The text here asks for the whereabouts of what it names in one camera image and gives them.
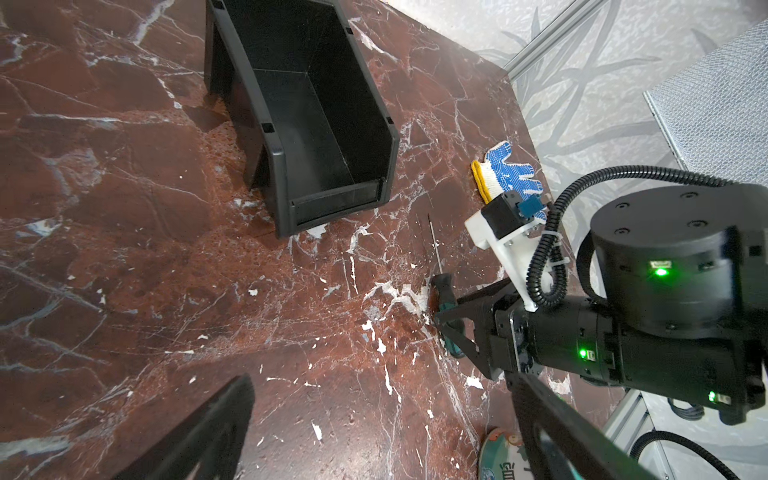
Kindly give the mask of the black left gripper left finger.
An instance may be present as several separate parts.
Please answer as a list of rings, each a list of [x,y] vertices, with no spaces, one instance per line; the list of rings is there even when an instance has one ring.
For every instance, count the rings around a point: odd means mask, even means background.
[[[250,376],[233,378],[114,477],[233,479],[254,403]]]

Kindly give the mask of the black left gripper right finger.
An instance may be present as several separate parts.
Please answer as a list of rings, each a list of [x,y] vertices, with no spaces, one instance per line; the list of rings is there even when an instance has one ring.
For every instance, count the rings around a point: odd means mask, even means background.
[[[652,479],[534,375],[509,373],[507,387],[536,479]]]

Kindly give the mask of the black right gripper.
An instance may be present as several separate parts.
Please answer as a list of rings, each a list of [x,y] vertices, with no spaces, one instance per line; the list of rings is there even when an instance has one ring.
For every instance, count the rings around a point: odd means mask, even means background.
[[[519,297],[509,278],[459,298],[455,295],[456,306],[504,296],[513,301]],[[437,301],[432,319],[435,327],[439,312]],[[586,298],[568,296],[556,307],[535,312],[526,311],[520,301],[502,304],[493,310],[492,327],[490,354],[466,336],[464,326],[444,324],[438,330],[452,357],[468,359],[492,381],[502,371],[537,375],[549,367],[574,373],[597,386],[621,385],[621,327]]]

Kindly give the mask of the green black handled screwdriver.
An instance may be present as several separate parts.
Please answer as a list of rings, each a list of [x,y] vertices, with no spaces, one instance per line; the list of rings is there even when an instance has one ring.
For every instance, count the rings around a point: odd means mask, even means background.
[[[457,305],[457,302],[452,287],[452,275],[450,273],[445,273],[443,270],[434,225],[430,215],[427,215],[427,221],[438,267],[438,274],[432,277],[431,285],[437,290],[438,310],[442,312],[454,308]],[[453,358],[461,359],[465,357],[464,352],[451,339],[445,335],[442,335],[442,339],[447,352]]]

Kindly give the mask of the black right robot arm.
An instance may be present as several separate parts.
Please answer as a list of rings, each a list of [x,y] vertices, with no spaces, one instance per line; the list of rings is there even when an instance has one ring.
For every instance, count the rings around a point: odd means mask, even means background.
[[[764,186],[621,197],[592,219],[577,257],[582,283],[592,262],[604,297],[585,289],[536,307],[507,278],[441,308],[435,326],[493,380],[550,367],[712,408],[727,425],[764,406]]]

